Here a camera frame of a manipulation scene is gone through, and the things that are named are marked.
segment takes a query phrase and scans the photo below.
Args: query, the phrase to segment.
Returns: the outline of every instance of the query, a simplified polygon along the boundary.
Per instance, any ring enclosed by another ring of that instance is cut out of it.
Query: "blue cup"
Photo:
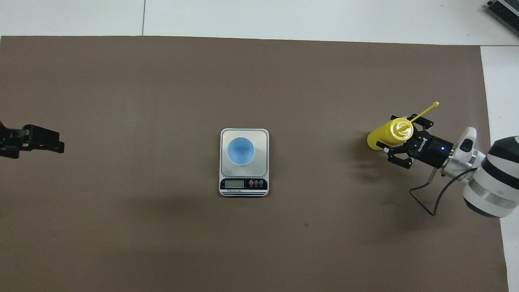
[[[227,157],[236,165],[245,165],[254,157],[254,145],[247,138],[235,138],[227,146]]]

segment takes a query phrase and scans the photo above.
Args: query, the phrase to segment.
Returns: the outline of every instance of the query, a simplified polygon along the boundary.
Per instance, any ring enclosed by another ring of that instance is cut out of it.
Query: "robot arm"
[[[465,203],[483,216],[505,217],[519,206],[519,136],[496,141],[485,156],[474,149],[476,130],[472,127],[466,128],[454,145],[427,132],[433,125],[431,121],[422,118],[414,123],[422,126],[423,130],[418,131],[413,125],[413,135],[401,146],[390,147],[381,142],[376,145],[387,153],[389,162],[401,167],[409,169],[413,160],[417,159],[434,168],[426,184],[409,191],[429,214],[434,216],[441,195],[456,180],[468,181],[463,190]],[[399,153],[406,153],[408,158],[396,157],[395,154]],[[441,169],[442,176],[453,180],[442,190],[431,212],[413,191],[427,186],[437,169]]]
[[[55,131],[35,125],[25,125],[21,130],[9,129],[0,122],[0,156],[16,159],[20,151],[34,149],[63,153],[65,143]]]

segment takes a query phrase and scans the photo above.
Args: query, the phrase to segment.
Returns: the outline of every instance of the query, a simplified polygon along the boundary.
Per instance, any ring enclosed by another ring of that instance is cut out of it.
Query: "yellow straw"
[[[415,116],[413,119],[411,119],[409,122],[412,123],[414,122],[414,120],[416,120],[418,117],[421,117],[423,114],[427,113],[428,111],[432,110],[432,108],[435,108],[439,105],[440,103],[439,102],[435,102],[433,103],[430,107],[428,107],[426,110],[424,110],[423,112],[421,112],[419,115]],[[402,127],[400,127],[400,129],[398,129],[398,131],[402,132],[402,131],[405,131],[407,130],[407,128],[409,128],[409,125],[404,125]]]

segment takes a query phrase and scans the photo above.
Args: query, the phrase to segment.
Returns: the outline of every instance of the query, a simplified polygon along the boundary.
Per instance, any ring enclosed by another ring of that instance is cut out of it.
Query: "brown table surface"
[[[430,217],[431,167],[365,142],[439,101],[430,132],[485,152],[477,46],[3,36],[0,96],[65,142],[0,157],[1,291],[508,289],[499,220],[460,183]],[[219,195],[226,127],[270,132],[267,197]]]

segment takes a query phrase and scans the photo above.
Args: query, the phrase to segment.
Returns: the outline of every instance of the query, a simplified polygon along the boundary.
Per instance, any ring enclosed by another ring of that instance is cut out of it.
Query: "white table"
[[[0,35],[177,35],[480,45],[494,142],[519,135],[519,37],[483,11],[485,2],[2,0]],[[519,292],[519,211],[501,219],[501,227],[509,289]]]

